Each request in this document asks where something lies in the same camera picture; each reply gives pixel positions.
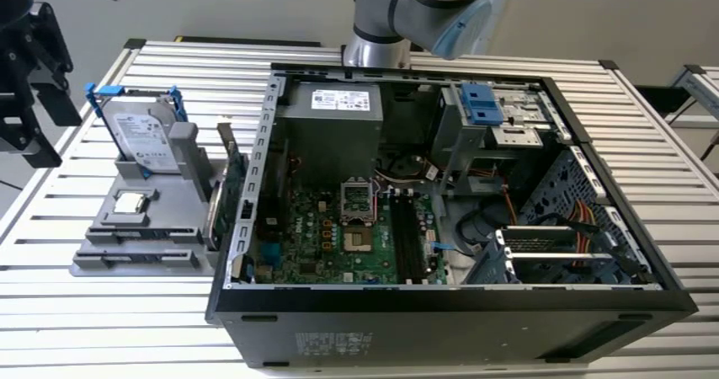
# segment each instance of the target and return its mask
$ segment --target metal table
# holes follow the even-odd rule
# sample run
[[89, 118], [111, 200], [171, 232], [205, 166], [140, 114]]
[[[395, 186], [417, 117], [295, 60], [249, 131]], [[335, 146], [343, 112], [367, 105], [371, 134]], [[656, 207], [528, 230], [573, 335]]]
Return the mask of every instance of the metal table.
[[[229, 121], [249, 152], [271, 61], [339, 63], [337, 49], [147, 42], [127, 48], [101, 84], [184, 93], [199, 142]], [[719, 183], [617, 70], [597, 61], [417, 53], [417, 70], [553, 77], [700, 311], [588, 366], [252, 371], [224, 330], [203, 320], [209, 278], [73, 278], [67, 270], [116, 169], [117, 150], [88, 106], [0, 221], [0, 372], [104, 378], [213, 376], [719, 377]]]

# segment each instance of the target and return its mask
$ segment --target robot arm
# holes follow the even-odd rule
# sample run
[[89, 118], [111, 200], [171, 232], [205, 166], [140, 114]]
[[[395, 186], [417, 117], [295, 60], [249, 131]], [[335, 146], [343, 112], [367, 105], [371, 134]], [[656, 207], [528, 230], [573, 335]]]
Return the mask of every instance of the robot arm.
[[471, 50], [489, 14], [488, 0], [357, 0], [343, 63], [408, 67], [411, 42], [455, 59]]
[[35, 168], [60, 166], [32, 111], [35, 97], [57, 126], [77, 126], [65, 74], [73, 64], [47, 3], [0, 0], [0, 152], [20, 153]]

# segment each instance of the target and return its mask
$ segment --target power supply label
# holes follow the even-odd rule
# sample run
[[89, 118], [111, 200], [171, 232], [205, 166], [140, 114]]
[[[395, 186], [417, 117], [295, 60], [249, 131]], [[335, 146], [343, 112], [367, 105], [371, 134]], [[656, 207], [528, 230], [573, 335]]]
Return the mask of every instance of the power supply label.
[[369, 111], [369, 92], [315, 90], [312, 93], [312, 109]]
[[304, 356], [360, 356], [369, 352], [372, 333], [295, 333]]
[[151, 115], [116, 114], [115, 122], [137, 164], [157, 173], [176, 172], [177, 162], [160, 120]]

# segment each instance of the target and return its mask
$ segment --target ram slot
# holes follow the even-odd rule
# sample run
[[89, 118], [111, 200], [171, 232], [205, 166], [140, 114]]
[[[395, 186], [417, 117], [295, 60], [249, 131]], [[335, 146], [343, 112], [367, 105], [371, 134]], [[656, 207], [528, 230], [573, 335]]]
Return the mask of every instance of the ram slot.
[[411, 196], [399, 195], [389, 199], [389, 215], [399, 283], [411, 280], [419, 284], [424, 278], [423, 248]]

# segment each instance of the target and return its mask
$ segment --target motherboard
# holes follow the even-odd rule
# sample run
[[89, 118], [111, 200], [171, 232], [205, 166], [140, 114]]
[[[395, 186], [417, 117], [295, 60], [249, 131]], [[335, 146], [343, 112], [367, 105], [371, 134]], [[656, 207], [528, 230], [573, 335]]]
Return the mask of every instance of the motherboard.
[[[293, 189], [279, 243], [263, 243], [259, 283], [445, 284], [435, 215], [427, 196]], [[360, 212], [369, 219], [351, 219]]]

